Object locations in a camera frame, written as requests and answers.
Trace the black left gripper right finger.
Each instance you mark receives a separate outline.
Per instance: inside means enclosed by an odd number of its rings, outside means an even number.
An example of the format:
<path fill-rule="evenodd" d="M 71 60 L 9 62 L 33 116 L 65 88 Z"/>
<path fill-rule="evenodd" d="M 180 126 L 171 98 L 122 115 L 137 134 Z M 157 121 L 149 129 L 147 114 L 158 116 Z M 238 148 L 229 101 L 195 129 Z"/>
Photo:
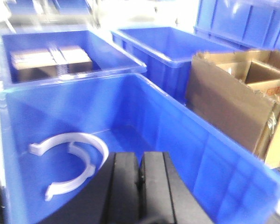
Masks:
<path fill-rule="evenodd" d="M 145 152 L 140 165 L 141 224 L 211 224 L 167 152 Z"/>

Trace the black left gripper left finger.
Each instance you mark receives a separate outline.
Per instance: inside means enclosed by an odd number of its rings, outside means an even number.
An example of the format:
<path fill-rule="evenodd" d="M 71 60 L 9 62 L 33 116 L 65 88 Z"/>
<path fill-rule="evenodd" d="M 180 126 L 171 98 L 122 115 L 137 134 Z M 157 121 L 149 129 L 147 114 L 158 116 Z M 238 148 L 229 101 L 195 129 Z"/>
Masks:
<path fill-rule="evenodd" d="M 42 224 L 134 224 L 139 220 L 139 168 L 134 153 L 110 153 L 102 168 Z"/>

